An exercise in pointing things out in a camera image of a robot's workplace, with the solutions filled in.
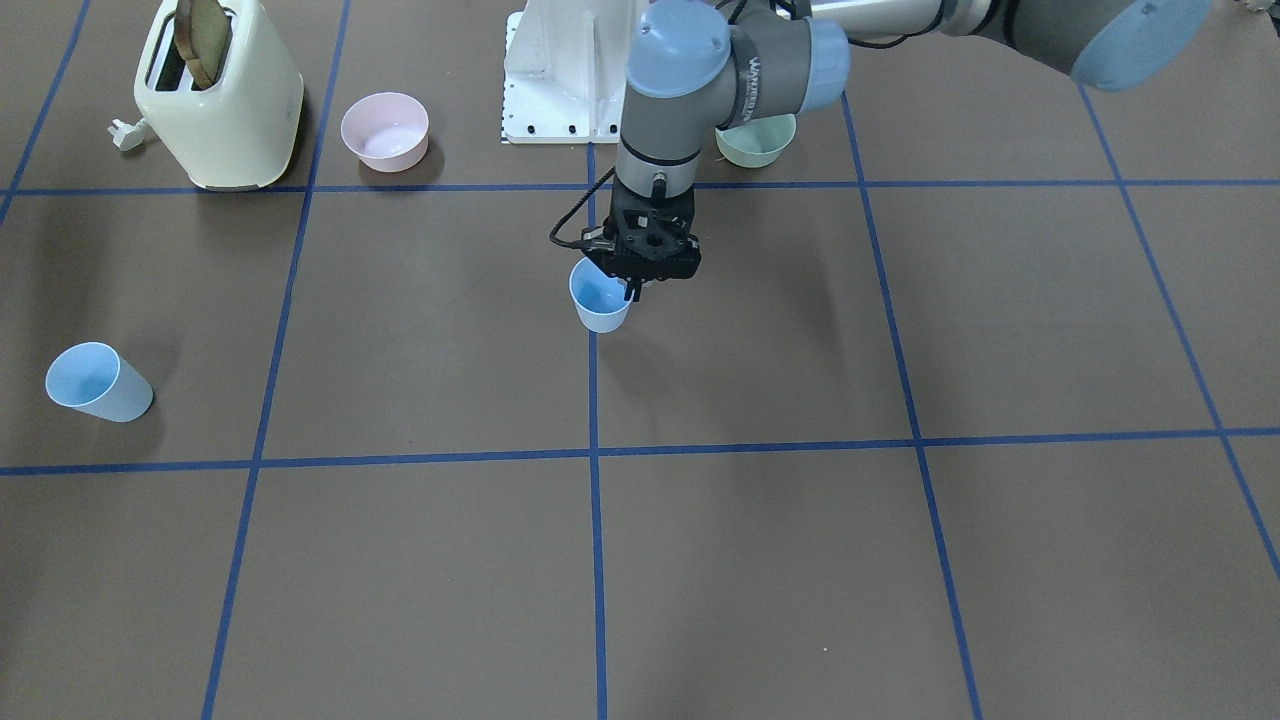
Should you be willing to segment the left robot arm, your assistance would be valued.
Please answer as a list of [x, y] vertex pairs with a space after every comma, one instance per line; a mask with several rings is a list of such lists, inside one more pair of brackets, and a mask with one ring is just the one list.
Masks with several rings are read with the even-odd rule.
[[648, 283], [694, 277], [707, 137], [833, 104], [854, 47], [977, 36], [1119, 92], [1164, 69], [1208, 13], [1207, 1], [655, 1], [628, 51], [611, 210], [584, 233], [585, 256], [628, 302]]

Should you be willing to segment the blue cup near right arm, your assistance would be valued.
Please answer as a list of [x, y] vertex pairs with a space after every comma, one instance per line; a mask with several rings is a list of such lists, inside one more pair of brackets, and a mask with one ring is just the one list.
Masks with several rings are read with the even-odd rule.
[[55, 404], [106, 421], [133, 421], [155, 398], [152, 386], [110, 345], [74, 345], [50, 364], [44, 387]]

